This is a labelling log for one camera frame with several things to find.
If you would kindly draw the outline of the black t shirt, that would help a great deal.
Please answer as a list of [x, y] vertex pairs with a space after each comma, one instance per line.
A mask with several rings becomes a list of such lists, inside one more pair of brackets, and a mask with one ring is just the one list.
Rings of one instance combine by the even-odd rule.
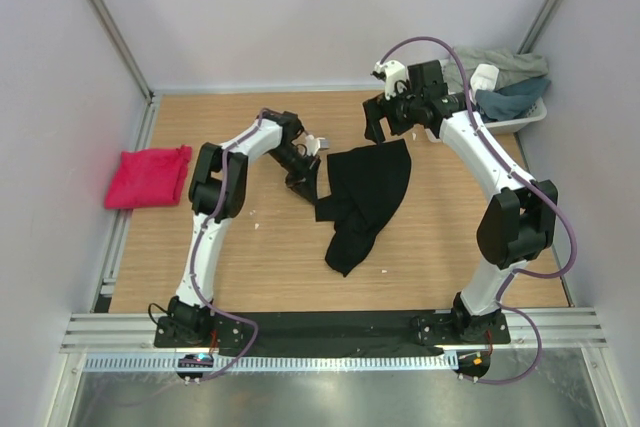
[[333, 224], [332, 270], [346, 277], [366, 259], [404, 200], [411, 168], [403, 139], [327, 156], [330, 194], [317, 201], [315, 220]]

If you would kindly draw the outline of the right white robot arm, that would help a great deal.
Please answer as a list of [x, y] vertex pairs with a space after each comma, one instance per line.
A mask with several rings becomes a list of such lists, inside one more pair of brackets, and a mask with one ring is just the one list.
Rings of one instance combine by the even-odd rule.
[[456, 294], [450, 319], [455, 338], [480, 342], [497, 324], [509, 276], [551, 245], [557, 188], [536, 181], [506, 153], [480, 115], [468, 110], [464, 94], [449, 93], [439, 62], [409, 67], [395, 60], [377, 62], [372, 74], [383, 81], [384, 91], [363, 104], [365, 138], [382, 143], [383, 122], [394, 135], [422, 126], [458, 155], [487, 200], [476, 231], [481, 261]]

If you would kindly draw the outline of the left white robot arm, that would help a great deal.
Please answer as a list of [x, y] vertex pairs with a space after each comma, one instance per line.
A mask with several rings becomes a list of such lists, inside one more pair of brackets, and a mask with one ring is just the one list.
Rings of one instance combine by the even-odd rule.
[[201, 146], [191, 178], [192, 239], [184, 273], [154, 320], [156, 347], [200, 347], [215, 333], [214, 281], [225, 237], [241, 212], [250, 165], [267, 155], [286, 171], [285, 186], [315, 204], [320, 152], [329, 141], [309, 133], [299, 116], [263, 109], [250, 126], [221, 144]]

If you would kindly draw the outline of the white t shirt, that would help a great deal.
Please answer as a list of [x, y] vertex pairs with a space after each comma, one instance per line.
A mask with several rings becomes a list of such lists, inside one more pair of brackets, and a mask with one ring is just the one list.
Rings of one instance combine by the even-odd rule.
[[471, 75], [469, 85], [472, 92], [494, 91], [498, 83], [500, 70], [498, 67], [480, 63]]

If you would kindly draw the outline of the teal blue t shirt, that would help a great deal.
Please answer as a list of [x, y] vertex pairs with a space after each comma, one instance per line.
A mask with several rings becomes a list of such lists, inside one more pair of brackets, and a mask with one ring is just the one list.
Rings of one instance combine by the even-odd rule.
[[510, 121], [524, 116], [547, 91], [551, 81], [546, 77], [530, 78], [498, 91], [477, 90], [475, 105], [486, 121]]

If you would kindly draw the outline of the grey t shirt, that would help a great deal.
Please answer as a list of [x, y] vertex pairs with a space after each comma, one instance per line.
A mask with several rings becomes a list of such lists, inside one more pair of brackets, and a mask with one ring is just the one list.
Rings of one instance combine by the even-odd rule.
[[471, 76], [480, 64], [495, 66], [499, 70], [497, 89], [549, 74], [547, 59], [542, 55], [516, 54], [508, 48], [483, 49], [456, 46], [453, 50], [461, 61], [467, 80], [471, 80]]

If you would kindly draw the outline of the white laundry basket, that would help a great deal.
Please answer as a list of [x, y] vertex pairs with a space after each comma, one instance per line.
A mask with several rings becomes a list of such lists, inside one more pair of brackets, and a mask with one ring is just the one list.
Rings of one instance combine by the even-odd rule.
[[[432, 113], [437, 113], [443, 108], [445, 112], [458, 112], [466, 110], [466, 99], [463, 93], [455, 93], [434, 99], [428, 105]], [[527, 125], [543, 120], [547, 115], [547, 109], [541, 98], [537, 99], [525, 112], [515, 119], [505, 121], [483, 120], [486, 128], [494, 135], [514, 134]]]

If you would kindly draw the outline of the folded pink t shirt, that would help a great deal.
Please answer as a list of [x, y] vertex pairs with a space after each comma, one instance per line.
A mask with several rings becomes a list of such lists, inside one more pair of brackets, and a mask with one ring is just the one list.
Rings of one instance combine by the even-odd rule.
[[123, 151], [107, 190], [104, 208], [133, 210], [178, 205], [192, 152], [187, 145]]

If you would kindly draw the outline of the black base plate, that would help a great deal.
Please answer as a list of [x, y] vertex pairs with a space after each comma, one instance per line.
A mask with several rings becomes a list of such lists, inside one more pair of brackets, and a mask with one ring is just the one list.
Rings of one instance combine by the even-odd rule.
[[235, 356], [247, 348], [248, 357], [393, 358], [434, 356], [449, 346], [487, 343], [507, 345], [510, 333], [504, 315], [465, 334], [448, 310], [392, 310], [338, 312], [256, 312], [238, 320], [209, 314], [194, 322], [162, 316], [153, 345], [157, 348], [214, 348]]

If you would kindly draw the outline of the aluminium frame rail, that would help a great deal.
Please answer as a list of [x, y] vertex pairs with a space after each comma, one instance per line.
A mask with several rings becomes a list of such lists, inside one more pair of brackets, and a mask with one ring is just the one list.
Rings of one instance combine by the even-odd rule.
[[[591, 308], [533, 308], [522, 315], [503, 312], [488, 326], [460, 333], [447, 310], [250, 313], [259, 356], [346, 357], [367, 348], [450, 348], [491, 344], [532, 348], [601, 347], [604, 331]], [[146, 314], [75, 314], [63, 336], [64, 352], [136, 351], [219, 346], [237, 352], [252, 329], [238, 321], [214, 317], [201, 333], [190, 333]]]

